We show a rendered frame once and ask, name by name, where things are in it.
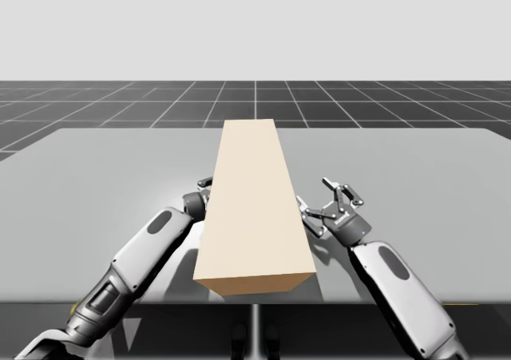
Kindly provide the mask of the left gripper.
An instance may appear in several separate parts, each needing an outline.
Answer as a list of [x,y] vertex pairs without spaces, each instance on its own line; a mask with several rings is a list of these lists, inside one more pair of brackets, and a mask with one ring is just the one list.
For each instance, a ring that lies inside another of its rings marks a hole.
[[183,195],[184,212],[190,215],[194,221],[204,221],[209,200],[210,191],[206,188],[212,186],[213,177],[207,177],[197,182],[197,192],[190,192]]

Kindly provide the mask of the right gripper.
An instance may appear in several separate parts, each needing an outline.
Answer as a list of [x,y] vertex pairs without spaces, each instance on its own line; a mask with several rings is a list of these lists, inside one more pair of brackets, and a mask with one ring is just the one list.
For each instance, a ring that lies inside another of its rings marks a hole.
[[[322,178],[322,182],[334,193],[334,201],[316,210],[296,196],[303,225],[316,238],[322,238],[327,229],[344,247],[357,245],[372,229],[355,211],[364,205],[364,201],[349,184],[340,184],[326,177]],[[316,225],[313,219],[321,224]]]

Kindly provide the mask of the tall board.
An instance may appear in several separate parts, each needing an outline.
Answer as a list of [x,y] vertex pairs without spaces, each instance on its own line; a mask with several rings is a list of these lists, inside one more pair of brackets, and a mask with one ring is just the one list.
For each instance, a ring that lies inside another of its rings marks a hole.
[[194,280],[253,295],[291,291],[315,273],[274,121],[225,121]]

